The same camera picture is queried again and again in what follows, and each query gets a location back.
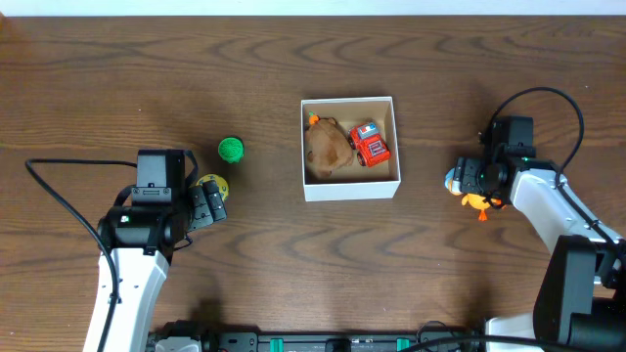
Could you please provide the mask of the green round toy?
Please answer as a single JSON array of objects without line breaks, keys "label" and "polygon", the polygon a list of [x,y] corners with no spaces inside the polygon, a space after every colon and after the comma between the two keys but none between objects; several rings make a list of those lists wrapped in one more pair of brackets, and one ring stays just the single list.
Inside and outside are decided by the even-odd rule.
[{"label": "green round toy", "polygon": [[245,155],[245,145],[238,137],[226,137],[218,145],[218,154],[228,163],[237,163]]}]

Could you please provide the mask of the brown plush capybara toy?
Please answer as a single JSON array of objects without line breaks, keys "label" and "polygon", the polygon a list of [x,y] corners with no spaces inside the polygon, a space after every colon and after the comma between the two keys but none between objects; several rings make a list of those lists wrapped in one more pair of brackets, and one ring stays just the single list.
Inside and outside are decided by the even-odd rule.
[{"label": "brown plush capybara toy", "polygon": [[329,178],[354,161],[353,150],[333,117],[320,117],[310,112],[304,142],[306,166],[318,179]]}]

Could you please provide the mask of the yellow rubber duck toy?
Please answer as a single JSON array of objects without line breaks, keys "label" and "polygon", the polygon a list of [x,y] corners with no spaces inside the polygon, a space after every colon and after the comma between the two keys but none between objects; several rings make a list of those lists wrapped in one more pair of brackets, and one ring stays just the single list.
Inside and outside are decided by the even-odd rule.
[{"label": "yellow rubber duck toy", "polygon": [[492,203],[489,203],[485,197],[476,194],[466,194],[460,191],[460,187],[454,180],[455,169],[450,169],[445,176],[444,186],[454,196],[461,196],[462,205],[470,205],[472,208],[479,211],[478,220],[485,222],[488,220],[486,210],[494,208],[496,205],[505,206],[499,199],[492,199]]}]

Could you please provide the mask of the yellow ball with blue letters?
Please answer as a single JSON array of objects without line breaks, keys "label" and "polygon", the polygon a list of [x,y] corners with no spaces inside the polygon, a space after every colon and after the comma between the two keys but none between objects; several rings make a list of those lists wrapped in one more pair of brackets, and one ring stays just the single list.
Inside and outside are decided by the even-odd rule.
[{"label": "yellow ball with blue letters", "polygon": [[204,183],[208,183],[210,181],[214,181],[216,183],[217,187],[219,188],[219,193],[220,193],[222,200],[226,201],[229,196],[229,185],[227,181],[220,175],[213,174],[213,173],[205,174],[200,177],[196,185],[201,186]]}]

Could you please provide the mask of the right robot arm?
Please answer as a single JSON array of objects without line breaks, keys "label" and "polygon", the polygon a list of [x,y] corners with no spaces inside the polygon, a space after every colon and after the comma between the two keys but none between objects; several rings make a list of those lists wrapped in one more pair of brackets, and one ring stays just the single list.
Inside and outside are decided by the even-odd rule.
[{"label": "right robot arm", "polygon": [[515,208],[551,254],[532,312],[488,320],[487,350],[624,350],[625,241],[583,204],[552,162],[461,157],[444,185],[489,207]]}]

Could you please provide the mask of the red toy fire truck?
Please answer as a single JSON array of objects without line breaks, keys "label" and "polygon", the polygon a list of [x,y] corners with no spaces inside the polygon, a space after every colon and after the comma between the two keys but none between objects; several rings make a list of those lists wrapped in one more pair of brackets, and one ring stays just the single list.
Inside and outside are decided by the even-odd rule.
[{"label": "red toy fire truck", "polygon": [[351,128],[347,141],[356,152],[361,166],[374,167],[391,157],[390,150],[374,122],[366,122]]}]

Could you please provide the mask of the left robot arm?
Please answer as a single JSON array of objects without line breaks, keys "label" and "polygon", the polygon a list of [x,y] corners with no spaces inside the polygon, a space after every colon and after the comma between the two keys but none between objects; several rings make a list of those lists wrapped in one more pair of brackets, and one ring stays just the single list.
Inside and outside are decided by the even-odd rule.
[{"label": "left robot arm", "polygon": [[85,351],[145,350],[173,253],[182,248],[178,242],[191,242],[190,233],[227,218],[224,200],[229,186],[219,175],[201,177],[175,204],[123,204],[129,195],[156,192],[130,188],[99,222],[98,234],[106,250],[99,259],[98,291]]}]

